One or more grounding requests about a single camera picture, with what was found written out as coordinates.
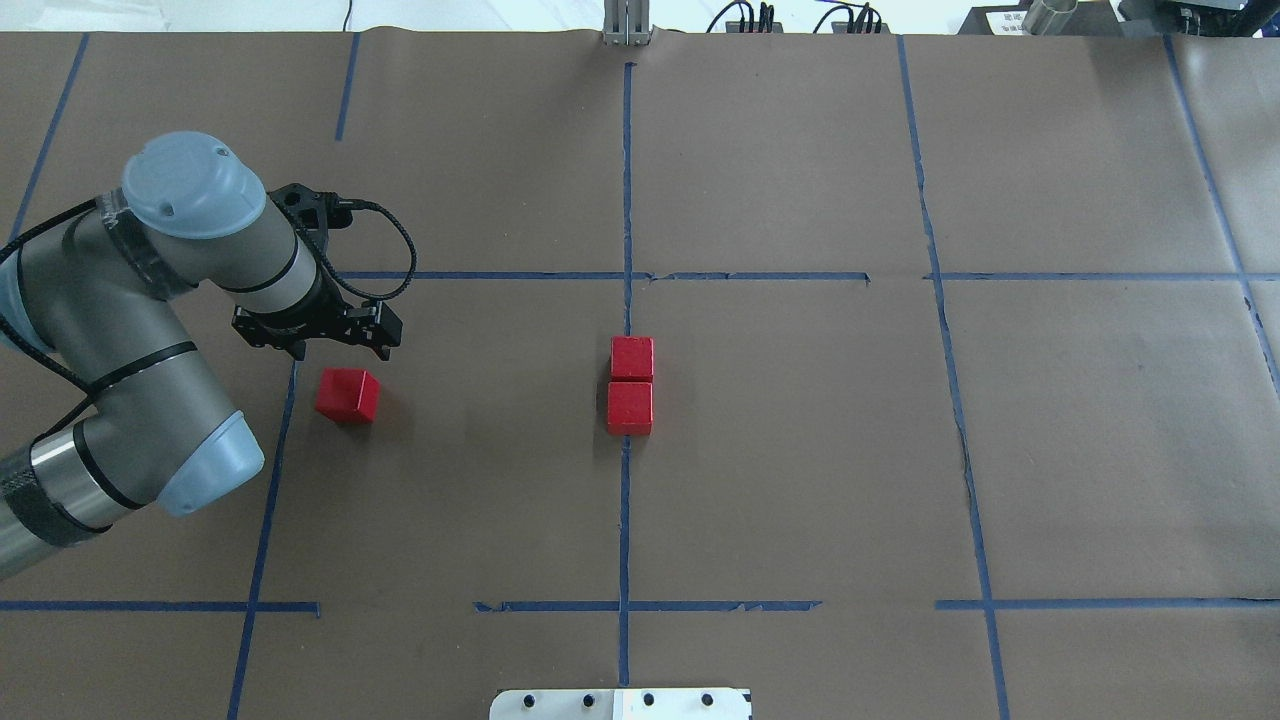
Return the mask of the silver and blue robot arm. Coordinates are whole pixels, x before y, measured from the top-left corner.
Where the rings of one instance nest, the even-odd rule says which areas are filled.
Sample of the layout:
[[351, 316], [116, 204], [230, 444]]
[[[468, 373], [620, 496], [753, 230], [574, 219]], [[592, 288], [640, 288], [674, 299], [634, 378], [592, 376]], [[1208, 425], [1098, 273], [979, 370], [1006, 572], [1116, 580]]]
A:
[[109, 532], [151, 503], [184, 516], [265, 465], [244, 413], [173, 301], [204, 282], [250, 346], [305, 357], [310, 340], [401, 345], [389, 293], [343, 281], [325, 245], [376, 202], [302, 184], [268, 191], [196, 131], [150, 140], [120, 184], [3, 247], [3, 341], [81, 402], [3, 459], [3, 577]]

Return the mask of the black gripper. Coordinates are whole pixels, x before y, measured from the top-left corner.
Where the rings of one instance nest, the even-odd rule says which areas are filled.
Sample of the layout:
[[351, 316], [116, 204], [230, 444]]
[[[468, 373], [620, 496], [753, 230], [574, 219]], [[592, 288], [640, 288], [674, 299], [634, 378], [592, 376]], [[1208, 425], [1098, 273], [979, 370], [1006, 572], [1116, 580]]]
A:
[[294, 233], [289, 269], [310, 269], [311, 275], [298, 296], [282, 309], [253, 311], [237, 304], [232, 328], [247, 345], [282, 350], [296, 361], [305, 360], [308, 340], [362, 346], [388, 361], [390, 351], [402, 343], [403, 322], [387, 302], [402, 295], [403, 287], [371, 293], [342, 279], [326, 255], [328, 232], [349, 227], [355, 211], [375, 211], [398, 233], [403, 232], [403, 224], [378, 202], [344, 199], [300, 183], [285, 184], [268, 196]]

